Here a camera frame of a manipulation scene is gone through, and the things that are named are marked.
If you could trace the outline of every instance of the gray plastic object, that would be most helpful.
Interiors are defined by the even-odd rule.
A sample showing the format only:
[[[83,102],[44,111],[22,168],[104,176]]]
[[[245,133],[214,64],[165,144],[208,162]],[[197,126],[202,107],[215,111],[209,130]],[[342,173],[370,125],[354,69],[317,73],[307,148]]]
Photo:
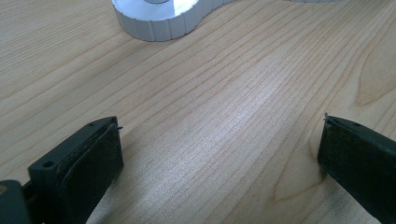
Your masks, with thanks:
[[[145,41],[167,41],[191,32],[213,9],[233,0],[112,0],[122,29]]]

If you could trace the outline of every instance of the wooden surface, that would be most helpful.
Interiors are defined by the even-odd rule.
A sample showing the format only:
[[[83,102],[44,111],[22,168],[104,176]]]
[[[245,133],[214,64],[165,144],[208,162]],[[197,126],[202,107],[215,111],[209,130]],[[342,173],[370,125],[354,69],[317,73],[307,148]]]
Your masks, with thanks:
[[[90,223],[377,223],[316,160],[324,113],[396,139],[396,1],[239,0],[165,43],[110,0],[0,3],[0,177],[118,116]]]

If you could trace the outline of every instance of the light wood tabletop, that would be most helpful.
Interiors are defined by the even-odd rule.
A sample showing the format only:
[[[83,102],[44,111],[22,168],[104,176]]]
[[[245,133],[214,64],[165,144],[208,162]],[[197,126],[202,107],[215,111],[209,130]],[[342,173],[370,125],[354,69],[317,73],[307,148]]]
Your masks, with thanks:
[[[123,127],[89,223],[378,223],[319,170],[325,112],[396,139],[396,1],[236,0],[159,43],[110,0],[0,3],[1,179]]]

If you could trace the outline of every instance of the black object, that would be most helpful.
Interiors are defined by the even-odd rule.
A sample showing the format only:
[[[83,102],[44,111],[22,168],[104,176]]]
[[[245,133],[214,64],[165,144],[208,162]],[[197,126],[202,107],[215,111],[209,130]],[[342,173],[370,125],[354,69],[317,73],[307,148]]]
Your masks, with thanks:
[[[0,181],[0,223],[85,223],[123,167],[116,117],[94,121],[29,168]]]
[[[318,162],[373,217],[396,223],[396,142],[326,116]]]

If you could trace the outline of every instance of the black plastic part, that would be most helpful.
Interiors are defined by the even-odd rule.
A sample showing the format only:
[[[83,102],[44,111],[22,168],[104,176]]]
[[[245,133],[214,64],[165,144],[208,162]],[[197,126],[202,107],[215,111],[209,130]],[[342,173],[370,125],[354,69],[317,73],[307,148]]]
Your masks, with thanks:
[[[0,223],[31,223],[21,184],[18,181],[0,181],[0,210]]]
[[[318,162],[373,217],[396,223],[396,142],[353,121],[327,116]]]
[[[85,223],[122,167],[117,118],[84,126],[28,169],[46,207],[38,221]]]

